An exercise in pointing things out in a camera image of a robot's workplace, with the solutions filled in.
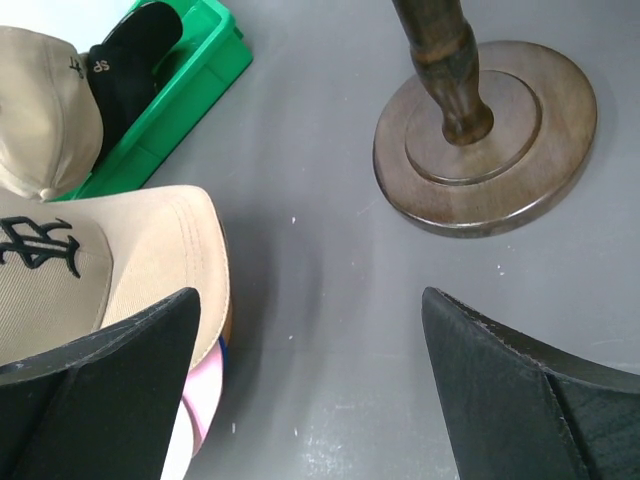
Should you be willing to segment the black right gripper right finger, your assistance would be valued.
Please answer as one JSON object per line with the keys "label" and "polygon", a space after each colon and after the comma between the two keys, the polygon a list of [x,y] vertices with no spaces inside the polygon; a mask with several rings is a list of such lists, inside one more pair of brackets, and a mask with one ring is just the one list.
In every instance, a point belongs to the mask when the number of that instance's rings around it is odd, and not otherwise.
{"label": "black right gripper right finger", "polygon": [[636,479],[639,377],[428,287],[422,325],[462,479]]}

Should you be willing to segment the pink baseball cap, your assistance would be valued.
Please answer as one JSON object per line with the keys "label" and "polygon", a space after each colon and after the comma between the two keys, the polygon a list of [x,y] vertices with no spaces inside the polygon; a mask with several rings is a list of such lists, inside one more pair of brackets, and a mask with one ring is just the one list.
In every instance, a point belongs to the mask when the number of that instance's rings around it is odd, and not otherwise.
{"label": "pink baseball cap", "polygon": [[224,357],[216,344],[187,375],[182,401],[193,429],[193,455],[201,449],[216,414],[223,389]]}

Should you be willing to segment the beige cap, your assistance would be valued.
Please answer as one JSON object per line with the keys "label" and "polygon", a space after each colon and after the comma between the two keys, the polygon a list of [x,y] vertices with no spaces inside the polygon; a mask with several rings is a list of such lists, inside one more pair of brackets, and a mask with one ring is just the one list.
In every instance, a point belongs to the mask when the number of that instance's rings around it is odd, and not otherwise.
{"label": "beige cap", "polygon": [[197,366],[221,335],[230,304],[226,242],[203,189],[52,203],[2,191],[2,363],[106,328],[185,287],[200,295]]}
{"label": "beige cap", "polygon": [[59,38],[1,28],[1,186],[49,201],[82,185],[103,143],[82,56]]}

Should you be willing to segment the blue baseball cap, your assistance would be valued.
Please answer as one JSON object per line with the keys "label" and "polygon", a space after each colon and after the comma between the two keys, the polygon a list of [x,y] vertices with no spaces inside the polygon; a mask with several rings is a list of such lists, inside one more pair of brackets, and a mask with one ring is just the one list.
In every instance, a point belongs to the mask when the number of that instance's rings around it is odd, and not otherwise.
{"label": "blue baseball cap", "polygon": [[218,338],[218,346],[221,352],[221,357],[222,357],[222,364],[224,366],[224,368],[227,368],[227,364],[228,364],[228,348],[227,348],[227,344],[225,342],[224,336],[220,335]]}

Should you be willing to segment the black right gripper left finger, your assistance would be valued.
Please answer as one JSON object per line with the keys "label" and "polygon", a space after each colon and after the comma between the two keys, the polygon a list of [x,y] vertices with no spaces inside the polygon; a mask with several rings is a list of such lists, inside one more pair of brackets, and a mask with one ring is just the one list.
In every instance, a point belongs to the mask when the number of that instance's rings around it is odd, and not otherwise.
{"label": "black right gripper left finger", "polygon": [[158,479],[200,319],[183,288],[1,368],[4,479]]}

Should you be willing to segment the white baseball cap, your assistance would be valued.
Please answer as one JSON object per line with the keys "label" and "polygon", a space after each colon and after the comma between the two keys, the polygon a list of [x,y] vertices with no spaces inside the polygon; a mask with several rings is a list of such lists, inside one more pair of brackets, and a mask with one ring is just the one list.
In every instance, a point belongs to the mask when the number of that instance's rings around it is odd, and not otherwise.
{"label": "white baseball cap", "polygon": [[183,480],[192,460],[194,435],[189,412],[179,404],[161,480]]}

